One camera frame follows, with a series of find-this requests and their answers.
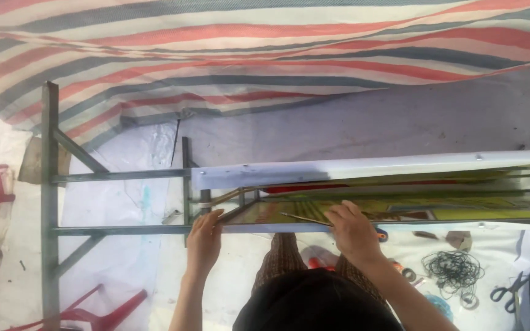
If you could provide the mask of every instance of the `striped tarp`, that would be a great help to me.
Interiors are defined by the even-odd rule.
[[[0,0],[0,118],[38,132],[53,81],[87,148],[125,125],[524,66],[530,0]]]

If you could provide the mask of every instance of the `floor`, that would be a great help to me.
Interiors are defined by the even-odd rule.
[[[129,134],[139,136],[130,136],[127,141],[134,141],[134,144],[128,148],[125,141],[117,138],[118,149],[124,154],[111,152],[106,147],[100,148],[94,157],[114,167],[112,170],[166,167],[171,160],[173,140],[161,138],[174,138],[173,128],[171,123],[157,126],[154,131],[142,129],[149,130],[146,134],[131,132]],[[201,166],[516,150],[522,145],[530,149],[530,69],[438,86],[409,86],[346,95],[292,111],[231,118],[190,118],[181,121],[179,137],[182,136],[191,138],[193,160]],[[181,166],[179,148],[180,144],[176,144],[173,167]],[[71,172],[75,171],[82,171],[78,163],[71,164]],[[162,221],[162,213],[181,210],[179,179],[156,186],[133,181],[117,185],[68,187],[63,224],[153,224]],[[14,208],[19,214],[12,218],[6,245],[8,252],[21,252],[21,259],[31,261],[33,267],[29,270],[33,274],[27,277],[21,269],[13,268],[18,256],[4,254],[4,262],[10,266],[4,277],[13,277],[13,282],[5,284],[6,287],[2,287],[5,291],[0,291],[0,326],[27,323],[37,319],[39,313],[40,284],[34,280],[38,279],[40,267],[37,243],[40,196],[38,187],[17,185],[16,188],[20,190],[17,194],[24,195],[25,199]],[[118,193],[126,197],[117,197]],[[97,200],[87,201],[87,194],[97,196]],[[461,330],[493,329],[494,324],[497,330],[511,330],[513,317],[500,305],[490,302],[487,294],[495,286],[509,285],[512,282],[509,278],[516,276],[517,271],[512,268],[516,267],[514,260],[518,257],[517,241],[521,233],[485,230],[472,232],[472,235],[475,238],[472,253],[487,268],[486,276],[478,285],[483,291],[479,295],[481,309],[468,312],[451,299],[449,304],[457,314],[454,322]],[[104,239],[61,279],[64,284],[62,306],[97,282],[103,282],[108,285],[107,291],[84,302],[84,306],[96,313],[107,313],[136,291],[146,288],[152,293],[152,300],[145,302],[118,329],[166,330],[186,262],[183,238],[148,236],[144,239],[146,241],[135,237]],[[78,245],[78,240],[84,238],[61,243],[65,256]],[[301,234],[298,240],[301,250],[319,245],[337,252],[327,234]],[[410,233],[394,233],[382,247],[386,255],[422,274],[419,259],[448,247],[443,241],[438,245],[426,245],[419,240]],[[225,235],[221,259],[205,291],[206,330],[230,330],[236,314],[248,299],[254,274],[269,250],[269,242],[267,234]],[[431,282],[423,285],[421,291],[436,294]],[[22,305],[18,298],[23,298]]]

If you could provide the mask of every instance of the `wire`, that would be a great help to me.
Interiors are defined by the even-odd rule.
[[[475,297],[475,285],[484,276],[480,262],[470,254],[462,251],[437,252],[422,259],[424,269],[429,277],[437,278],[441,297],[445,300],[458,294],[467,299]]]

